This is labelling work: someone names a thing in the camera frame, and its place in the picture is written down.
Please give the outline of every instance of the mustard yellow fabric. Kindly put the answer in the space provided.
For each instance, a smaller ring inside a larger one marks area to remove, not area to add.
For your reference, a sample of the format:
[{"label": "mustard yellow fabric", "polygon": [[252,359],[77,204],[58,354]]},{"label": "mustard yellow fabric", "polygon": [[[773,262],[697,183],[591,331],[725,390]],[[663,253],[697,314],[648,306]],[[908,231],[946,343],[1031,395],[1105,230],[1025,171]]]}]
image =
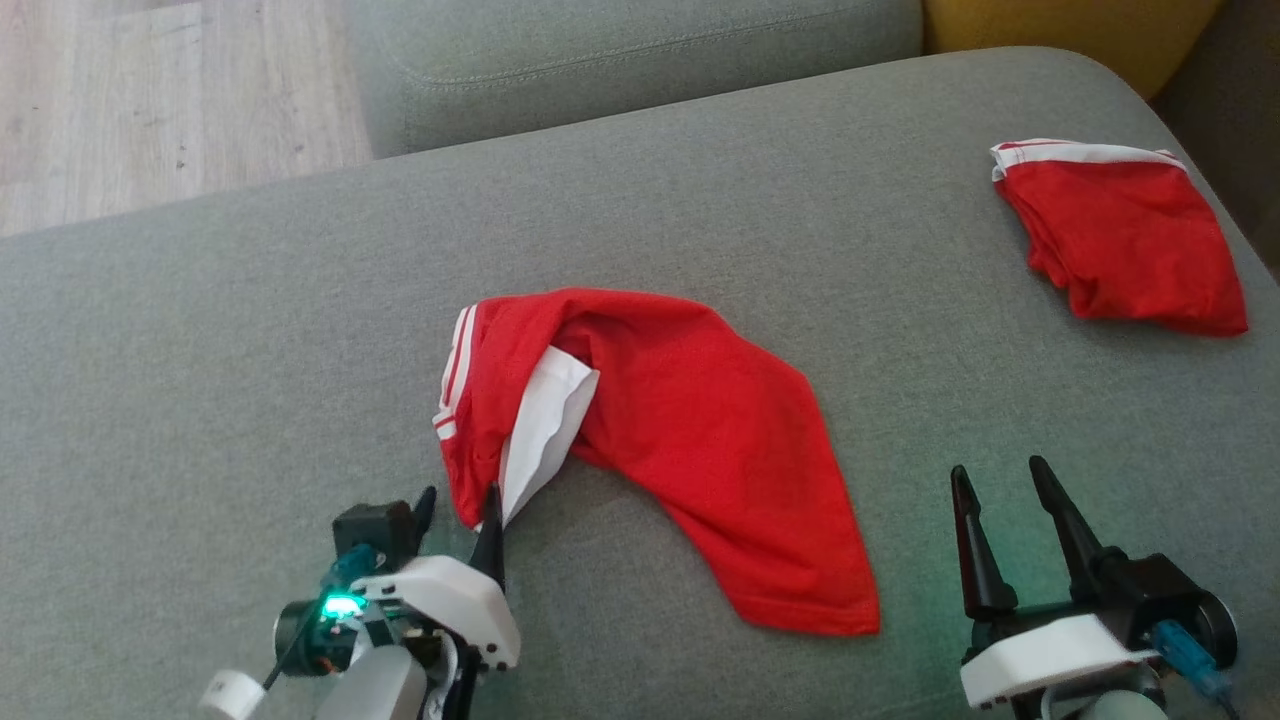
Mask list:
[{"label": "mustard yellow fabric", "polygon": [[1143,97],[1160,91],[1222,0],[924,0],[925,49],[1000,45],[1074,50]]}]

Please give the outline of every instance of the red and white striped trim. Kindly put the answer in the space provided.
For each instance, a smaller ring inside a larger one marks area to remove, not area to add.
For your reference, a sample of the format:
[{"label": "red and white striped trim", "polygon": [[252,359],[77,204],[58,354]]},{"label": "red and white striped trim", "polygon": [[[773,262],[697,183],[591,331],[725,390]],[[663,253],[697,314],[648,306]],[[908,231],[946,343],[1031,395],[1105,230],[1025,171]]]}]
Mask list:
[{"label": "red and white striped trim", "polygon": [[440,436],[440,439],[449,439],[458,432],[453,413],[458,409],[471,370],[471,338],[476,325],[476,305],[463,307],[458,313],[458,322],[453,324],[453,347],[449,350],[449,361],[444,364],[444,374],[440,377],[440,411],[431,418],[435,434]]},{"label": "red and white striped trim", "polygon": [[1070,140],[1050,140],[1037,137],[1018,142],[1001,142],[991,149],[996,167],[991,170],[991,181],[1005,179],[1005,172],[1023,163],[1055,160],[1060,163],[1161,163],[1187,170],[1187,165],[1167,150],[1140,150],[1124,145],[1089,145]]}]

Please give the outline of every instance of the grey sofa seat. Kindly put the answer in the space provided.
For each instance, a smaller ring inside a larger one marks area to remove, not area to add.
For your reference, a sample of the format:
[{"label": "grey sofa seat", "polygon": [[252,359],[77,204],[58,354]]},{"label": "grey sofa seat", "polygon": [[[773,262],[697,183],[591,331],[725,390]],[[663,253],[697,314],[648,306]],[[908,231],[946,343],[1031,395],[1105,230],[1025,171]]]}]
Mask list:
[{"label": "grey sofa seat", "polygon": [[346,0],[374,152],[920,53],[919,0]]},{"label": "grey sofa seat", "polygon": [[[1023,601],[1059,600],[1033,452],[1103,542],[1226,600],[1242,712],[1274,717],[1280,288],[1210,195],[1248,334],[1073,318],[991,187],[986,149],[1025,137],[1178,151],[1100,65],[1006,49],[6,240],[3,715],[193,716],[216,669],[265,673],[333,515],[444,488],[431,415],[457,310],[582,284],[707,302],[808,374],[883,633],[745,625],[650,497],[571,461],[509,528],[524,652],[474,717],[968,717],[947,471],[969,468]],[[467,552],[440,507],[430,550]],[[261,717],[308,717],[326,688],[285,682]]]}]

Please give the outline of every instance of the red fabric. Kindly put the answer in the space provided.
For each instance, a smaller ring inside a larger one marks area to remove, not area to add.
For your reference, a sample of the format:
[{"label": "red fabric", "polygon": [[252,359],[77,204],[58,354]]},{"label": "red fabric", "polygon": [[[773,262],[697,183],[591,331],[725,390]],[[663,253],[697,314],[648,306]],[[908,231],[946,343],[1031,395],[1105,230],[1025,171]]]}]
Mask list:
[{"label": "red fabric", "polygon": [[1183,168],[1024,161],[1009,167],[996,190],[1030,234],[1028,265],[1066,288],[1075,315],[1206,336],[1249,329],[1226,240]]},{"label": "red fabric", "polygon": [[470,368],[452,379],[463,383],[457,433],[442,447],[467,527],[497,482],[534,366],[554,345],[600,370],[573,454],[654,493],[739,615],[804,633],[878,632],[845,480],[797,370],[710,309],[657,295],[498,297],[465,322],[475,323]]}]

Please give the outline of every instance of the white stripe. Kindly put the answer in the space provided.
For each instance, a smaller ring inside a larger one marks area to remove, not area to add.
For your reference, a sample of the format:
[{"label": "white stripe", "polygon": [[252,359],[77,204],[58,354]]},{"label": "white stripe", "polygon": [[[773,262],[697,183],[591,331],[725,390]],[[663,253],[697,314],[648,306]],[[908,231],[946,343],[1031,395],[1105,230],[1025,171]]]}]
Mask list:
[{"label": "white stripe", "polygon": [[458,347],[458,373],[453,378],[453,392],[449,393],[449,407],[457,407],[462,400],[462,388],[467,384],[467,373],[471,370],[471,336],[476,329],[477,305],[467,307],[470,316],[462,323],[462,345]]},{"label": "white stripe", "polygon": [[453,323],[453,343],[449,346],[449,360],[444,364],[444,374],[440,375],[440,410],[448,410],[448,398],[444,393],[449,391],[449,375],[453,373],[453,364],[458,361],[458,338],[462,337],[462,320],[467,316],[470,307],[463,307],[458,313],[458,320]]},{"label": "white stripe", "polygon": [[1139,150],[1124,145],[1085,145],[1065,140],[1041,138],[1002,142],[991,149],[991,156],[996,159],[996,167],[991,170],[992,182],[1004,179],[1005,172],[1014,165],[1046,160],[1094,164],[1158,163],[1187,170],[1187,165],[1178,161],[1167,150]]}]

